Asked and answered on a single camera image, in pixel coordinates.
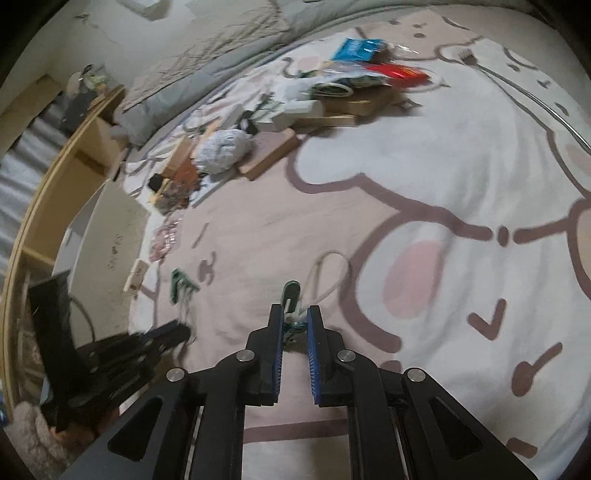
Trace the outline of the person's left hand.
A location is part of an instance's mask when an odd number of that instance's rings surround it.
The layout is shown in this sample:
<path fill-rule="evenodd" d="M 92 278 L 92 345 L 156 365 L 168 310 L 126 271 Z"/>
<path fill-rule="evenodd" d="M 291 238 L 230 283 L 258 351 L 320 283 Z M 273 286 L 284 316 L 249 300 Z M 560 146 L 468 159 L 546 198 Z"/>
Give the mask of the person's left hand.
<path fill-rule="evenodd" d="M 94 429 L 71 423 L 58 432 L 49 427 L 38 406 L 21 402 L 5 432 L 36 479 L 58 479 L 61 474 L 120 416 L 108 412 Z"/>

